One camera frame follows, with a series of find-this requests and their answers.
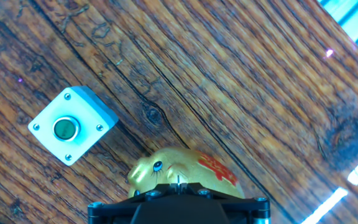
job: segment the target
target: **white push button box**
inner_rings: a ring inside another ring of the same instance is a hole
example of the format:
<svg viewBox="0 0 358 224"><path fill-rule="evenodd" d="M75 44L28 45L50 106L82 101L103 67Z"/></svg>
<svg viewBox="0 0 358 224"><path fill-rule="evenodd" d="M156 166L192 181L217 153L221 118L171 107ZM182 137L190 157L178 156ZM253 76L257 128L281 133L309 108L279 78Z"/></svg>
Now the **white push button box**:
<svg viewBox="0 0 358 224"><path fill-rule="evenodd" d="M64 164L74 164L118 117L87 86L64 89L32 120L30 132Z"/></svg>

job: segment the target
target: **black mount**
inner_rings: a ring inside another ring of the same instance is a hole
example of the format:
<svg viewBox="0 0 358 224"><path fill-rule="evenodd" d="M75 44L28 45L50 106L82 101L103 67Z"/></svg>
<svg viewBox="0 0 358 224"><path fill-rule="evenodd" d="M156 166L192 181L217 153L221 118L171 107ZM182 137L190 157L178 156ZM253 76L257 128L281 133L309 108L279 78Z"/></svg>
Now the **black mount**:
<svg viewBox="0 0 358 224"><path fill-rule="evenodd" d="M88 205L89 224L269 224L267 198L241 199L201 184L158 184L116 204Z"/></svg>

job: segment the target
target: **black eye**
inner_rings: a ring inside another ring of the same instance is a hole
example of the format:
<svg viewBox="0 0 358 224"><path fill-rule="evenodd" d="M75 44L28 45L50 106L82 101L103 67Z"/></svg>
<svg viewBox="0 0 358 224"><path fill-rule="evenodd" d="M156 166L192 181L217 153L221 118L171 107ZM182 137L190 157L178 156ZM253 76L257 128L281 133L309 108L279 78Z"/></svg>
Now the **black eye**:
<svg viewBox="0 0 358 224"><path fill-rule="evenodd" d="M156 162L156 163L154 164L154 166L153 166L154 172L159 171L161 168L162 168L162 162L161 162L161 161Z"/></svg>

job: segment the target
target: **wooden surface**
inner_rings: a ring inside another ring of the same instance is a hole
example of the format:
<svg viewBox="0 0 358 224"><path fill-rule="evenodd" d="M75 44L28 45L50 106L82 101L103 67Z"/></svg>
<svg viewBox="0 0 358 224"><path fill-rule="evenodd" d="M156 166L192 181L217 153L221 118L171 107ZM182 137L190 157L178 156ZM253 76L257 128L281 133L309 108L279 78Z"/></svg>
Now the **wooden surface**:
<svg viewBox="0 0 358 224"><path fill-rule="evenodd" d="M67 167L27 124L76 85L120 122ZM358 223L357 46L315 0L0 0L0 223L86 223L165 146L220 160L272 223L338 187L321 223Z"/></svg>

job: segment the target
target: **enclosure screw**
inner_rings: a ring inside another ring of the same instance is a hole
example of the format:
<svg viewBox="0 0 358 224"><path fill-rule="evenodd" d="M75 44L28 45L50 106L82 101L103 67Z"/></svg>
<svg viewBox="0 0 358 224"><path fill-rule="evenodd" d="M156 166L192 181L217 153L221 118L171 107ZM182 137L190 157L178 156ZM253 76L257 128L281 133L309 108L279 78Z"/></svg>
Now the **enclosure screw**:
<svg viewBox="0 0 358 224"><path fill-rule="evenodd" d="M96 127L96 130L98 130L98 131L102 131L103 130L103 126L102 125L97 125L97 127Z"/></svg>
<svg viewBox="0 0 358 224"><path fill-rule="evenodd" d="M65 94L65 99L66 99L66 100L71 99L71 95L70 95L69 93L66 93L66 94Z"/></svg>
<svg viewBox="0 0 358 224"><path fill-rule="evenodd" d="M71 158L73 158L73 157L72 157L70 154L67 154L67 155L65 156L65 158L66 158L67 161L70 161Z"/></svg>
<svg viewBox="0 0 358 224"><path fill-rule="evenodd" d="M39 125L39 124L35 124L35 125L33 126L33 128L34 128L34 130L38 131L38 130L40 129L40 125Z"/></svg>

